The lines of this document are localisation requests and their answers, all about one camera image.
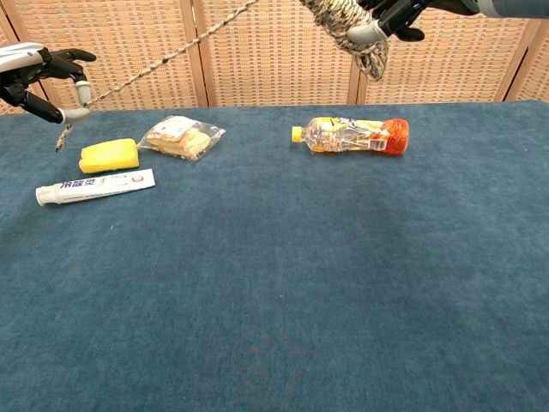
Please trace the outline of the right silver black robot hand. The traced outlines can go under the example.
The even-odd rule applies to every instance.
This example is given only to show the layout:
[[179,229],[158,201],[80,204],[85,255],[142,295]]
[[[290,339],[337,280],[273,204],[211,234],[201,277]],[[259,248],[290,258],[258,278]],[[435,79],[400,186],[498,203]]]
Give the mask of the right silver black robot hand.
[[476,1],[461,0],[358,1],[358,5],[371,12],[372,21],[350,27],[347,38],[361,45],[385,41],[392,35],[405,42],[423,40],[424,32],[411,25],[427,8],[441,9],[457,15],[476,15],[480,12]]

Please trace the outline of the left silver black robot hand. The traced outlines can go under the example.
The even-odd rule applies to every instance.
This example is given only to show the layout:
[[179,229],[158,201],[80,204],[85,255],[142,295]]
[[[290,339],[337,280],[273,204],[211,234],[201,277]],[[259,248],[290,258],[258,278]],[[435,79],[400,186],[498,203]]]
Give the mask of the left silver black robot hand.
[[[36,42],[17,42],[1,48],[1,99],[11,106],[54,124],[72,125],[89,116],[91,83],[78,60],[93,62],[96,56],[77,48],[50,51]],[[70,79],[77,91],[80,107],[62,109],[27,90],[29,85],[47,78]]]

